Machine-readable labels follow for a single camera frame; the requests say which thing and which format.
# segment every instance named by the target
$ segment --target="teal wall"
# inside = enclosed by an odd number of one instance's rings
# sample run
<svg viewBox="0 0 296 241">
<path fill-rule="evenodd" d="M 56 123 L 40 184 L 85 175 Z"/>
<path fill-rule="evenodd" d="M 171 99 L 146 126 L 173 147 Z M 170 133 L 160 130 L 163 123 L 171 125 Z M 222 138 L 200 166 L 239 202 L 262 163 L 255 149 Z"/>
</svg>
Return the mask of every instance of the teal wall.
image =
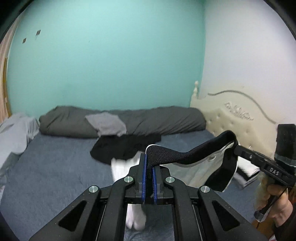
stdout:
<svg viewBox="0 0 296 241">
<path fill-rule="evenodd" d="M 202 0 L 35 0 L 10 48 L 9 101 L 35 117 L 189 106 L 204 51 Z"/>
</svg>

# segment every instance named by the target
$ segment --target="white sock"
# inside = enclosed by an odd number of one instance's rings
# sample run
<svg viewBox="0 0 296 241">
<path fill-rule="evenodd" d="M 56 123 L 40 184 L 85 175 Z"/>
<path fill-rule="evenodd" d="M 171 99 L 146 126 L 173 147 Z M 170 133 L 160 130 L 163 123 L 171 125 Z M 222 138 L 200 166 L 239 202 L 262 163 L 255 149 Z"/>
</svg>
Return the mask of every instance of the white sock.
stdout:
<svg viewBox="0 0 296 241">
<path fill-rule="evenodd" d="M 140 154 L 141 152 L 137 152 L 132 159 L 127 161 L 116 160 L 115 158 L 111 160 L 111 171 L 115 182 L 123 177 L 126 177 L 129 169 L 139 164 Z M 128 204 L 126 212 L 126 226 L 129 229 L 134 227 L 135 230 L 140 231 L 145 228 L 145 223 L 146 215 L 142 210 L 141 204 Z"/>
</svg>

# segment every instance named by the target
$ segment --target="black handle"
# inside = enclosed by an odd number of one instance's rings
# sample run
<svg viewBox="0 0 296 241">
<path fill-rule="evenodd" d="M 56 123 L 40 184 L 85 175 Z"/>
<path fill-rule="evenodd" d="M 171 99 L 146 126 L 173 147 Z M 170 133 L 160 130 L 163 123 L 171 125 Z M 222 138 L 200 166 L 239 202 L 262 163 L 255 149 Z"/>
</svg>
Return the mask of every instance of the black handle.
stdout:
<svg viewBox="0 0 296 241">
<path fill-rule="evenodd" d="M 270 198 L 268 199 L 267 205 L 261 210 L 257 210 L 254 213 L 254 217 L 259 223 L 263 222 L 266 219 L 271 206 L 277 201 L 277 199 L 278 199 L 277 196 L 270 196 Z"/>
</svg>

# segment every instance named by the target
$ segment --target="wrist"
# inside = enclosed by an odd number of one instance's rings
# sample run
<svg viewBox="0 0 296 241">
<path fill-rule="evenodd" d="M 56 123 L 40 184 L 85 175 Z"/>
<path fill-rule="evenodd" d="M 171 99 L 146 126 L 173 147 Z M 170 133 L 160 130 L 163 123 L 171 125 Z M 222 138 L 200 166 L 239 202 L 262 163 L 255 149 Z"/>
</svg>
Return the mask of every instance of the wrist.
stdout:
<svg viewBox="0 0 296 241">
<path fill-rule="evenodd" d="M 293 212 L 293 205 L 289 201 L 287 206 L 283 210 L 281 210 L 281 212 L 275 214 L 272 217 L 276 227 L 283 225 L 287 221 L 287 219 L 291 216 L 292 212 Z"/>
</svg>

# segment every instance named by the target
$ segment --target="gray cloth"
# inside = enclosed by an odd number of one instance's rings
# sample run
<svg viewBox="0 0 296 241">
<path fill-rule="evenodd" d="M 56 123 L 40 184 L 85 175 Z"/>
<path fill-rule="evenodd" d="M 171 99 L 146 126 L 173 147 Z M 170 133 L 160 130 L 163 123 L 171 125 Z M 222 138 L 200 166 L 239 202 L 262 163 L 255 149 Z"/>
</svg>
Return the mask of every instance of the gray cloth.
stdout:
<svg viewBox="0 0 296 241">
<path fill-rule="evenodd" d="M 117 115 L 108 112 L 86 115 L 87 121 L 98 131 L 98 136 L 122 136 L 126 134 L 126 125 Z"/>
<path fill-rule="evenodd" d="M 149 110 L 111 110 L 125 123 L 127 134 L 169 135 L 204 130 L 206 121 L 196 108 L 159 107 Z M 52 136 L 97 138 L 98 133 L 85 118 L 102 113 L 72 106 L 58 106 L 39 118 L 40 132 Z"/>
</svg>

